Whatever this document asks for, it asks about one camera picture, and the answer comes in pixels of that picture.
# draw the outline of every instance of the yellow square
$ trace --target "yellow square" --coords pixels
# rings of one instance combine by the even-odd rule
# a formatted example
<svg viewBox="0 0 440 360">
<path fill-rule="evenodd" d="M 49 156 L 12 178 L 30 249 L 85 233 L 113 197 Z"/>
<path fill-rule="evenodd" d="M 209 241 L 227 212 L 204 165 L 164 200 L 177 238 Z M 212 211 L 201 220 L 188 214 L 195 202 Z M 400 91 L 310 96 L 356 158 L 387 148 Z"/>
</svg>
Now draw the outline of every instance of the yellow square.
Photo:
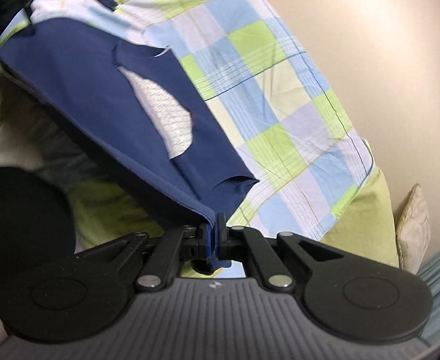
<svg viewBox="0 0 440 360">
<path fill-rule="evenodd" d="M 289 61 L 282 61 L 255 76 L 278 120 L 310 101 Z"/>
<path fill-rule="evenodd" d="M 223 131 L 227 135 L 231 144 L 236 148 L 245 143 L 238 128 L 235 126 L 233 120 L 231 120 L 228 111 L 223 106 L 222 102 L 218 97 L 214 97 L 206 102 L 210 111 L 212 112 L 215 119 L 218 121 L 219 125 L 222 126 Z"/>
</svg>

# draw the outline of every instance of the white textured fabric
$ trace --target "white textured fabric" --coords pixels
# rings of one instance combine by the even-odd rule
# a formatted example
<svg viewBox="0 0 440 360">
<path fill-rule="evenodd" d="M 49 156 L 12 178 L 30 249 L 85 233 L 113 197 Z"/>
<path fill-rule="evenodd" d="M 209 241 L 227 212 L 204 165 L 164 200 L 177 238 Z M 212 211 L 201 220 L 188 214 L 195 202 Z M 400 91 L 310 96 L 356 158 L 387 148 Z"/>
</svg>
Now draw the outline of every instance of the white textured fabric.
<svg viewBox="0 0 440 360">
<path fill-rule="evenodd" d="M 403 209 L 397 225 L 400 267 L 413 274 L 420 264 L 430 243 L 430 224 L 428 209 L 420 184 L 416 184 Z"/>
<path fill-rule="evenodd" d="M 169 158 L 192 144 L 192 116 L 164 88 L 124 67 L 118 68 L 132 85 L 138 101 L 162 136 Z"/>
</svg>

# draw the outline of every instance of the beige surface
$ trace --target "beige surface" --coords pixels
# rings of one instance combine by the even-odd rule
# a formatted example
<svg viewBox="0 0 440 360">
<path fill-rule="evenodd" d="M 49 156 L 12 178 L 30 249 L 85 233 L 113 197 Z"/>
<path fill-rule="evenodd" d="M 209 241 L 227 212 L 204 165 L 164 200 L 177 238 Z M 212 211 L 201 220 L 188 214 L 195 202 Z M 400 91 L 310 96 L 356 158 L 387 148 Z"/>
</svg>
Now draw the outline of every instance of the beige surface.
<svg viewBox="0 0 440 360">
<path fill-rule="evenodd" d="M 389 184 L 415 183 L 440 249 L 440 0 L 269 0 L 310 52 Z"/>
</svg>

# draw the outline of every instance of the plaid blanket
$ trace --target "plaid blanket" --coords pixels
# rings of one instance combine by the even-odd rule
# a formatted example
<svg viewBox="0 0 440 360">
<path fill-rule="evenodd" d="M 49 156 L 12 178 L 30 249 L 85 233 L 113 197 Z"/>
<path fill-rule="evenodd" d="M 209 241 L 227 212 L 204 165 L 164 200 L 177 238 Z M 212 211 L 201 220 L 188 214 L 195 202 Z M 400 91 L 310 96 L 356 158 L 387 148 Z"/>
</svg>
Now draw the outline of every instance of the plaid blanket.
<svg viewBox="0 0 440 360">
<path fill-rule="evenodd" d="M 260 180 L 231 224 L 320 240 L 374 167 L 330 86 L 265 0 L 131 0 L 113 13 L 95 0 L 35 0 L 32 8 L 34 22 L 70 17 L 171 47 Z"/>
</svg>

